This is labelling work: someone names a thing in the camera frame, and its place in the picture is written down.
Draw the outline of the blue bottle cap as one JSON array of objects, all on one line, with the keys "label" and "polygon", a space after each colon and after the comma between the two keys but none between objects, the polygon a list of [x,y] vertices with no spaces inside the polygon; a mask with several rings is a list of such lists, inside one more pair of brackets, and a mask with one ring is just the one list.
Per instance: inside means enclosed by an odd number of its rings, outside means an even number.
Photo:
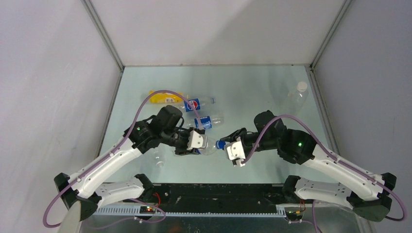
[{"label": "blue bottle cap", "polygon": [[216,141],[216,148],[218,150],[223,150],[225,145],[226,145],[225,141],[222,141],[222,140]]}]

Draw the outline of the clear bottle blue label front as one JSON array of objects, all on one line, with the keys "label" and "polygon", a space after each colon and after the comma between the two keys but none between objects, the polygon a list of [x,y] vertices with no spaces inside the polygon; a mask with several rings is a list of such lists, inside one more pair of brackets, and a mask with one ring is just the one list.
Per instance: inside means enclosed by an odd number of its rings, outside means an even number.
[{"label": "clear bottle blue label front", "polygon": [[218,149],[216,148],[216,141],[219,141],[219,140],[215,140],[213,138],[208,138],[206,147],[198,149],[198,152],[201,155],[211,155],[211,154],[217,152]]}]

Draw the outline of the clear bottle without label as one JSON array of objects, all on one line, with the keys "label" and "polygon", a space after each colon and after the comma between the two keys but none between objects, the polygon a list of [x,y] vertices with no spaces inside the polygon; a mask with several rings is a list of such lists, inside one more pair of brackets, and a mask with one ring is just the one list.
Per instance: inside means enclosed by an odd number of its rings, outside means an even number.
[{"label": "clear bottle without label", "polygon": [[284,102],[280,109],[281,114],[297,116],[304,103],[306,102],[308,95],[308,88],[305,92],[299,92],[296,87],[292,89],[284,99]]}]

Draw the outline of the white bottle cap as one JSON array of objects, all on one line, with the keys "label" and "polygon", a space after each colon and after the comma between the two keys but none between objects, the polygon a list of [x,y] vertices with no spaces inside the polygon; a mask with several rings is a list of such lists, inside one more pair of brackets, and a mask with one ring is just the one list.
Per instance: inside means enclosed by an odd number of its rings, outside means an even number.
[{"label": "white bottle cap", "polygon": [[296,89],[299,92],[305,92],[308,88],[308,84],[306,82],[299,82],[296,86]]}]

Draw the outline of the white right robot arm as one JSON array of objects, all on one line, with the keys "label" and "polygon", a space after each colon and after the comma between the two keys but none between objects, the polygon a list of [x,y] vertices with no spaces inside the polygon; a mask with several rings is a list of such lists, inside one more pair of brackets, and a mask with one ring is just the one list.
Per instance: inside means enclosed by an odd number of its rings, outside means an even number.
[{"label": "white right robot arm", "polygon": [[306,166],[334,179],[333,183],[316,182],[290,175],[282,187],[285,201],[318,200],[352,210],[373,222],[388,218],[396,176],[375,174],[327,149],[314,134],[287,128],[283,116],[271,111],[256,115],[255,132],[241,128],[223,138],[224,151],[234,166],[244,166],[255,152],[276,150],[291,164]]}]

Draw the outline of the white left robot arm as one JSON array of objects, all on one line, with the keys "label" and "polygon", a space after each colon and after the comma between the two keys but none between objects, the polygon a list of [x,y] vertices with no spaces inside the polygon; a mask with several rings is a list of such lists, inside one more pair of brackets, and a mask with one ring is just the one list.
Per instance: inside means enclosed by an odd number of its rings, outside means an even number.
[{"label": "white left robot arm", "polygon": [[122,201],[137,199],[148,202],[154,198],[154,185],[144,174],[137,174],[124,182],[105,181],[132,160],[150,149],[164,144],[175,149],[177,155],[198,155],[207,145],[204,130],[178,126],[182,112],[171,105],[162,107],[157,115],[137,121],[124,131],[119,142],[104,155],[97,157],[80,171],[54,178],[61,192],[61,200],[71,210],[80,205],[80,221],[92,216],[97,209]]}]

